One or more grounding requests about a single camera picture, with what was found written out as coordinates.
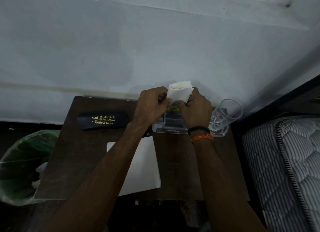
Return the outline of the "person's left hand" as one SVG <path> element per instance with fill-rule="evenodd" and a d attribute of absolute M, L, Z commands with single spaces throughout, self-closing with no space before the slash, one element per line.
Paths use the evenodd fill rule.
<path fill-rule="evenodd" d="M 133 122 L 149 127 L 159 120 L 166 112 L 168 106 L 152 103 L 150 100 L 150 89 L 141 92 L 134 113 Z"/>

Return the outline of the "person's right hand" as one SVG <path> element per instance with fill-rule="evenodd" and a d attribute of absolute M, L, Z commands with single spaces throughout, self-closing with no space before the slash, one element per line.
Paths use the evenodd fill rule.
<path fill-rule="evenodd" d="M 208 128 L 213 112 L 211 102 L 201 94 L 201 103 L 191 107 L 179 107 L 186 127 L 203 126 Z"/>

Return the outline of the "white cloth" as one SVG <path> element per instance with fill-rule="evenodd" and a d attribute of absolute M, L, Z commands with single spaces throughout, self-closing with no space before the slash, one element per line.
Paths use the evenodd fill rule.
<path fill-rule="evenodd" d="M 170 84 L 167 90 L 166 99 L 171 99 L 171 104 L 177 101 L 183 101 L 186 103 L 194 88 L 191 81 L 181 81 L 177 83 Z"/>

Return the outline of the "person's left forearm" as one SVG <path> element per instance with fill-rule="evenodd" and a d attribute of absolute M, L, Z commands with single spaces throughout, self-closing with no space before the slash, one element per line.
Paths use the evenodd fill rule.
<path fill-rule="evenodd" d="M 102 232 L 121 191 L 147 120 L 135 118 L 93 172 L 38 232 Z"/>

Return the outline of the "person's right forearm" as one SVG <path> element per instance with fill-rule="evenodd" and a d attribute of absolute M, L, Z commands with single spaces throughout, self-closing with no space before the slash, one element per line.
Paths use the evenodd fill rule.
<path fill-rule="evenodd" d="M 267 232 L 215 150 L 213 138 L 192 132 L 199 177 L 212 232 Z"/>

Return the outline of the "black wristband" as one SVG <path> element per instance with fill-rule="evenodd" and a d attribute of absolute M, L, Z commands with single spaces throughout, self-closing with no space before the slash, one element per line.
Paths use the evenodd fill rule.
<path fill-rule="evenodd" d="M 191 135 L 192 132 L 196 132 L 196 131 L 203 131 L 207 134 L 210 134 L 210 130 L 209 128 L 203 127 L 203 126 L 194 126 L 192 128 L 188 129 L 188 135 Z"/>

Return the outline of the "clear drinking glass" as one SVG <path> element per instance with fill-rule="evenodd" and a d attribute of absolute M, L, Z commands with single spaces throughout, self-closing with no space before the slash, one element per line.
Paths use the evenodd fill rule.
<path fill-rule="evenodd" d="M 224 137 L 229 125 L 242 117 L 242 107 L 234 100 L 224 99 L 213 110 L 209 124 L 210 134 L 213 137 Z"/>

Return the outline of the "black spectacle case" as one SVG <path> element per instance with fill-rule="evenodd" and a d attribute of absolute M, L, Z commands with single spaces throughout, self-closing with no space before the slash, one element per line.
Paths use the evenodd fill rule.
<path fill-rule="evenodd" d="M 78 114 L 77 126 L 82 130 L 122 129 L 130 122 L 125 111 L 93 111 Z"/>

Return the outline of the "white paper sheet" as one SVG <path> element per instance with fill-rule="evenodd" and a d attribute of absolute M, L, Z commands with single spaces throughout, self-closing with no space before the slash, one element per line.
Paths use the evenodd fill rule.
<path fill-rule="evenodd" d="M 118 196 L 161 187 L 157 155 L 152 136 L 143 137 L 134 154 Z"/>

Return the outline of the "striped quilted mattress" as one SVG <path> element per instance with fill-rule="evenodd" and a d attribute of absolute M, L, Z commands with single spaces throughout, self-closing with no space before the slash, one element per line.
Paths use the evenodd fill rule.
<path fill-rule="evenodd" d="M 242 136 L 270 232 L 320 232 L 320 116 L 283 117 Z"/>

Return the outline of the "white crumpled trash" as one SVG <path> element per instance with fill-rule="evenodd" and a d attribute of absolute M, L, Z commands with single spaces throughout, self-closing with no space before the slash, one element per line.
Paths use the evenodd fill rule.
<path fill-rule="evenodd" d="M 31 184 L 34 189 L 38 188 L 38 186 L 40 184 L 40 181 L 41 181 L 41 179 L 43 177 L 43 174 L 44 174 L 44 171 L 46 169 L 47 164 L 48 164 L 48 162 L 44 162 L 43 164 L 41 164 L 40 166 L 38 166 L 36 168 L 35 171 L 38 173 L 39 176 L 38 176 L 38 180 L 37 181 L 33 181 L 32 184 Z"/>

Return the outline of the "green trash bin bag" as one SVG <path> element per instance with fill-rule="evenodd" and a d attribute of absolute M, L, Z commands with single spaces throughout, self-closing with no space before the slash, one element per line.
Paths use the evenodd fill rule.
<path fill-rule="evenodd" d="M 40 130 L 16 141 L 0 159 L 0 201 L 12 206 L 45 202 L 36 199 L 36 168 L 48 162 L 60 130 Z"/>

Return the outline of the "dark bed frame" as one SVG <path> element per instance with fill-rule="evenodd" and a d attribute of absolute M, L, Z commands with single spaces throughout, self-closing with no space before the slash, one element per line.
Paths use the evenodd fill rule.
<path fill-rule="evenodd" d="M 229 130 L 243 135 L 265 122 L 281 117 L 296 115 L 320 115 L 320 75 L 285 94 L 254 114 L 234 122 Z"/>

